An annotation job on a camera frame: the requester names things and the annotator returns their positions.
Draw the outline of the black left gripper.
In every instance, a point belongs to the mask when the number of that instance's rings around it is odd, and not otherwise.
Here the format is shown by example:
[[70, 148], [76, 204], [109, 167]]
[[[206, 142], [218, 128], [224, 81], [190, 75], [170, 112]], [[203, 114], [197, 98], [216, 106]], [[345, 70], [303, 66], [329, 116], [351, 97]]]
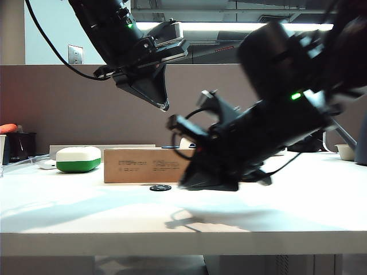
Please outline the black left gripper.
[[187, 55], [187, 41], [178, 36], [166, 41], [154, 36], [94, 36], [93, 46], [105, 61], [94, 77], [107, 80], [121, 76], [131, 85], [116, 87], [142, 99], [163, 112], [169, 109], [165, 62]]

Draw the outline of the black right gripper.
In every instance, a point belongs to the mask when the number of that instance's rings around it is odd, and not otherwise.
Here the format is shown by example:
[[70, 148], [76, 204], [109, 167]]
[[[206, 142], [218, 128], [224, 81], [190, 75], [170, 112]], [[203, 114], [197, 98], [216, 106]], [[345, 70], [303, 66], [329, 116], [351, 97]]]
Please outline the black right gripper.
[[240, 182], [271, 185], [271, 174], [261, 170], [263, 160], [247, 159], [251, 156], [250, 142], [237, 125], [231, 123], [225, 127], [216, 123], [204, 130], [189, 120], [194, 114], [211, 110], [199, 108], [186, 117], [172, 115], [168, 118], [167, 128], [173, 132], [172, 142], [181, 135], [196, 144], [192, 156], [175, 150], [177, 155], [189, 161], [178, 187], [189, 191], [238, 191]]

